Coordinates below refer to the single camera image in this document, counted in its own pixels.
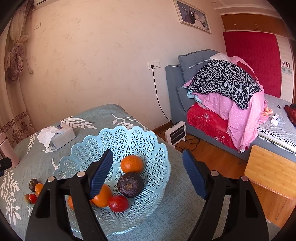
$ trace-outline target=curtain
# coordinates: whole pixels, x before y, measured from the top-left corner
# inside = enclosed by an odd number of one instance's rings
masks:
[[[35,133],[18,78],[22,69],[22,43],[29,38],[24,34],[25,20],[29,13],[28,3],[18,9],[0,36],[0,133],[5,132],[12,147]]]
[[[26,1],[14,14],[10,24],[10,38],[12,47],[5,56],[5,71],[8,72],[7,80],[10,84],[17,81],[24,70],[24,45],[23,42],[30,38],[30,31],[25,33],[27,18],[32,17],[34,0]]]

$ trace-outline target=tissue box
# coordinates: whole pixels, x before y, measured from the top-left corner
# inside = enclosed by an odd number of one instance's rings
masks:
[[[278,126],[280,121],[281,121],[281,119],[279,118],[279,115],[274,114],[272,116],[271,123],[274,124],[275,126]]]
[[[54,137],[52,137],[52,143],[57,149],[60,149],[68,142],[72,141],[76,135],[73,128],[66,124],[58,125],[57,128],[61,131],[61,133],[55,134]]]

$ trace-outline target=light switch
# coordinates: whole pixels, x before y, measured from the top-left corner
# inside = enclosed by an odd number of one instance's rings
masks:
[[[39,28],[40,26],[41,26],[41,22],[40,21],[36,22],[34,24],[34,30],[37,29],[37,28]]]
[[[160,68],[159,61],[155,61],[155,62],[154,62],[154,67],[155,67],[155,68]]]

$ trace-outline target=baseboard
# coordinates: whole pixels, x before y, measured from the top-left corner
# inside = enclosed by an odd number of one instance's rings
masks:
[[[173,123],[172,123],[172,121],[170,121],[168,123],[163,124],[162,126],[159,126],[159,127],[155,128],[155,129],[153,129],[152,131],[154,133],[158,134],[158,133],[160,133],[160,132],[162,132],[164,130],[167,130],[167,129],[171,128],[172,125],[173,125]]]

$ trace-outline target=light blue plastic basket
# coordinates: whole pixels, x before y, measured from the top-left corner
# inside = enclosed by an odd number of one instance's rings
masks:
[[[60,160],[60,166],[53,175],[57,179],[69,178],[80,170],[86,170],[94,161],[98,161],[106,149],[113,152],[113,165],[105,183],[113,195],[120,195],[117,181],[124,173],[120,161],[128,155],[140,156],[144,170],[140,173],[144,189],[137,197],[129,199],[130,207],[125,212],[114,213],[110,208],[93,206],[98,221],[107,236],[122,234],[133,230],[149,217],[160,204],[166,184],[170,177],[168,150],[159,144],[156,135],[135,126],[127,130],[117,126],[113,130],[103,129],[98,136],[86,136],[82,143],[73,145],[70,156]],[[74,211],[68,208],[72,230],[79,232]]]

